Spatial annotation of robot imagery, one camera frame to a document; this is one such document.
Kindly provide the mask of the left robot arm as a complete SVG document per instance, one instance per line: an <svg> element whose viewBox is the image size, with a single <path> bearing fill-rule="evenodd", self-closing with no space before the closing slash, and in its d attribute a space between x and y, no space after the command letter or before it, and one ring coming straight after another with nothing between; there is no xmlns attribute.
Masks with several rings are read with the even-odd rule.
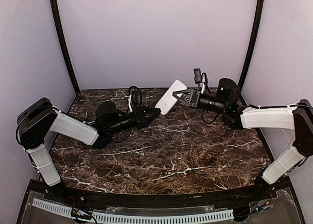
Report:
<svg viewBox="0 0 313 224"><path fill-rule="evenodd" d="M88 124L56 108L44 97L18 116L16 139L30 155L45 183L52 187L61 182L61 176L45 146L47 133L62 134L102 149L113 141L115 134L145 128L161 113L159 108L142 106L137 100L131 102L130 107L129 112L123 112L114 102L103 102L95 111L95 123Z"/></svg>

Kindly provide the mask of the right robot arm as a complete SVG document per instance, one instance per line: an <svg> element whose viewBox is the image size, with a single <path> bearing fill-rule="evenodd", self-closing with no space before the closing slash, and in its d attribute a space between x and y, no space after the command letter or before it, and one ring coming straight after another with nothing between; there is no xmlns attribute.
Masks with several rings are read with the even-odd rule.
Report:
<svg viewBox="0 0 313 224"><path fill-rule="evenodd" d="M255 179L251 196L259 200L283 175L312 156L313 108L306 99L283 106L239 106L239 93L240 87L233 80L222 78L215 96L184 87L173 89L171 95L188 107L220 114L224 124L231 129L280 128L295 131L292 145Z"/></svg>

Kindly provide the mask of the white remote control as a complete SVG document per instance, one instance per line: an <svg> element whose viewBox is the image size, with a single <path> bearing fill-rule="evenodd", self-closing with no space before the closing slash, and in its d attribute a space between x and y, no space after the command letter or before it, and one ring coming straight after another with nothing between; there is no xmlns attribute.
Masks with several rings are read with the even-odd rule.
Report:
<svg viewBox="0 0 313 224"><path fill-rule="evenodd" d="M186 90L187 86L180 80L175 80L168 88L160 100L156 103L155 108L160 109L161 115L166 115L170 109L176 104L177 99L173 96L173 92Z"/></svg>

